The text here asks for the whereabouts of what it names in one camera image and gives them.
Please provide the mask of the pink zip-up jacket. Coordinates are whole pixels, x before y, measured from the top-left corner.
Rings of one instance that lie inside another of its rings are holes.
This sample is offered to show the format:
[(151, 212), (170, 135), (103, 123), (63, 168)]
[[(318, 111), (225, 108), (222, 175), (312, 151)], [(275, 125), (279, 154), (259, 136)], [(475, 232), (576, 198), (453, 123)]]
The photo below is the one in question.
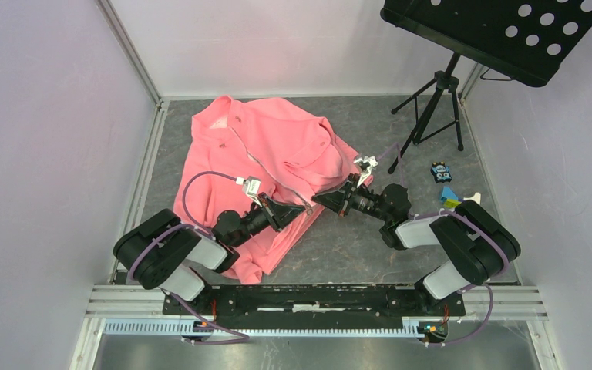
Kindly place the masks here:
[(225, 272), (242, 284), (270, 274), (323, 212), (311, 198), (357, 173), (357, 151), (328, 119), (282, 98), (241, 102), (216, 98), (193, 116), (192, 142), (173, 212), (188, 224), (211, 228), (225, 210), (247, 212), (251, 200), (235, 183), (256, 177), (274, 200), (307, 207), (282, 231), (266, 229), (237, 249), (240, 259)]

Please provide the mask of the white object behind arm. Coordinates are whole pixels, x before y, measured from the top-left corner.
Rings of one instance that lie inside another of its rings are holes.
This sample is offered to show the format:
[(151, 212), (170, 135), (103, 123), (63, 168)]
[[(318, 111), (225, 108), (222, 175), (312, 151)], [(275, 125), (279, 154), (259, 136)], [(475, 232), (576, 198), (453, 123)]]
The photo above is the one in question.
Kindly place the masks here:
[(474, 201), (477, 204), (481, 204), (481, 200), (482, 200), (482, 194), (480, 192), (475, 192), (472, 196), (470, 197), (464, 197), (463, 198), (464, 201)]

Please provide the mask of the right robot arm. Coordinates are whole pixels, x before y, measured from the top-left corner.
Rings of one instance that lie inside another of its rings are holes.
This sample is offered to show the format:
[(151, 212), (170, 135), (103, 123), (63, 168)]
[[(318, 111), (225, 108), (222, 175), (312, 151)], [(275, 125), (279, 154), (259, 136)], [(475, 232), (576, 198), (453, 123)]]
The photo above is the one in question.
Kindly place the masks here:
[(405, 187), (391, 183), (375, 193), (359, 180), (358, 174), (352, 174), (344, 183), (316, 193), (312, 200), (339, 216), (357, 210), (381, 220), (383, 242), (397, 251), (422, 246), (443, 249), (447, 262), (415, 283), (415, 306), (425, 315), (435, 314), (451, 294), (502, 274), (520, 255), (516, 238), (474, 200), (427, 216), (411, 215)]

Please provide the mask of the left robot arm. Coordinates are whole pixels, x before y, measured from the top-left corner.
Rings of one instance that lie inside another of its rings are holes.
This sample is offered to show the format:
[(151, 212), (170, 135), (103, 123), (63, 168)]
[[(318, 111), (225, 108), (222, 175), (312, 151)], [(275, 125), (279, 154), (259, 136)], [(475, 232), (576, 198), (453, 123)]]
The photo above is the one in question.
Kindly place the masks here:
[(305, 212), (305, 207), (273, 200), (260, 193), (243, 215), (225, 210), (217, 217), (211, 235), (184, 224), (169, 209), (123, 235), (113, 255), (129, 278), (147, 290), (160, 288), (180, 298), (193, 314), (204, 313), (211, 304), (209, 284), (185, 260), (215, 272), (224, 272), (240, 259), (237, 248), (266, 229), (282, 231)]

